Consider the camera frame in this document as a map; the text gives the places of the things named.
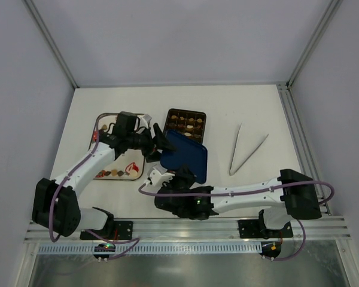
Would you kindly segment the silver metal tongs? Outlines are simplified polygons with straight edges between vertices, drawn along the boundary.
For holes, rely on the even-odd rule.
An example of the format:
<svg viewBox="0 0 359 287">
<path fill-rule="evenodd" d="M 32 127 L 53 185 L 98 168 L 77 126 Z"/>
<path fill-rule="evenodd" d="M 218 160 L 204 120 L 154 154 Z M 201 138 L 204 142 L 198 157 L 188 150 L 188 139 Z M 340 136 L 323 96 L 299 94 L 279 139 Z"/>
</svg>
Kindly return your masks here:
<svg viewBox="0 0 359 287">
<path fill-rule="evenodd" d="M 228 168 L 229 176 L 235 175 L 264 144 L 268 137 L 268 133 L 262 130 L 251 129 L 241 122 L 238 125 L 233 140 L 233 148 Z"/>
</svg>

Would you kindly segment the navy blue tin lid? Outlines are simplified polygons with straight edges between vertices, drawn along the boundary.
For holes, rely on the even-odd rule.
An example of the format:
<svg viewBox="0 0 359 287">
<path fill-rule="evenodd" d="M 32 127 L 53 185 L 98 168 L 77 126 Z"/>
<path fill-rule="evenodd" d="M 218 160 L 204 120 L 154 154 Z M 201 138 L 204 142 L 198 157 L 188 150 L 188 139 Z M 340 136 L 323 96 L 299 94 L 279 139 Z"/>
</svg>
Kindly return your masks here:
<svg viewBox="0 0 359 287">
<path fill-rule="evenodd" d="M 174 130 L 168 130 L 166 138 L 176 150 L 162 152 L 161 166 L 168 170 L 177 170 L 185 164 L 196 177 L 196 182 L 204 184 L 207 180 L 208 150 L 202 144 Z"/>
</svg>

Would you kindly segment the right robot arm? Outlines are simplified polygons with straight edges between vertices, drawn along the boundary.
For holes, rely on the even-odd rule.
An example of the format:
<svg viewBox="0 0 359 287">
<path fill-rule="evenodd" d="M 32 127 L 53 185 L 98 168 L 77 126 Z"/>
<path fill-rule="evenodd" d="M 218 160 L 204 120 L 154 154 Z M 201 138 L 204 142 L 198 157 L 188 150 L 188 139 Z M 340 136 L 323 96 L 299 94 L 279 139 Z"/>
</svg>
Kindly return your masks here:
<svg viewBox="0 0 359 287">
<path fill-rule="evenodd" d="M 195 175 L 183 166 L 176 172 L 154 167 L 150 184 L 158 188 L 156 208 L 179 218 L 206 220 L 236 209 L 259 207 L 258 232 L 271 237 L 292 219 L 322 217 L 312 178 L 292 169 L 278 177 L 239 187 L 193 187 Z"/>
</svg>

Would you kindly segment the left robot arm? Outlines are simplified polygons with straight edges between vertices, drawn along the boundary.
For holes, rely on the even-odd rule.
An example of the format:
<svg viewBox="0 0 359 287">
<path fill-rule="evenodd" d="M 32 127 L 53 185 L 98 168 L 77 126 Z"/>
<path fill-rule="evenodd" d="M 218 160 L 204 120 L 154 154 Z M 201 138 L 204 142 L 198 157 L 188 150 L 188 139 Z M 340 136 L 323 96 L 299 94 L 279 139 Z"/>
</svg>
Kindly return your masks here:
<svg viewBox="0 0 359 287">
<path fill-rule="evenodd" d="M 162 151 L 174 151 L 158 124 L 149 115 L 122 111 L 110 131 L 95 125 L 94 146 L 83 158 L 54 179 L 42 178 L 36 185 L 33 222 L 48 229 L 52 242 L 77 230 L 99 239 L 109 239 L 116 231 L 114 215 L 98 207 L 81 209 L 78 199 L 95 176 L 128 150 L 140 150 L 147 162 L 160 160 Z"/>
</svg>

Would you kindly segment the navy blue chocolate tin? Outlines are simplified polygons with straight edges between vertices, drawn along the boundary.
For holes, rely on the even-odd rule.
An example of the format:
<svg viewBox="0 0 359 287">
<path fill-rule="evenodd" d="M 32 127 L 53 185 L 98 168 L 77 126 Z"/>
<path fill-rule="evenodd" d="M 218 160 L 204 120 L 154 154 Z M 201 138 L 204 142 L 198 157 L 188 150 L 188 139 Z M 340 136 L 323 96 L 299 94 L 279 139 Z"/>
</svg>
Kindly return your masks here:
<svg viewBox="0 0 359 287">
<path fill-rule="evenodd" d="M 206 114 L 204 112 L 171 108 L 168 110 L 163 132 L 174 130 L 202 144 L 205 126 Z"/>
</svg>

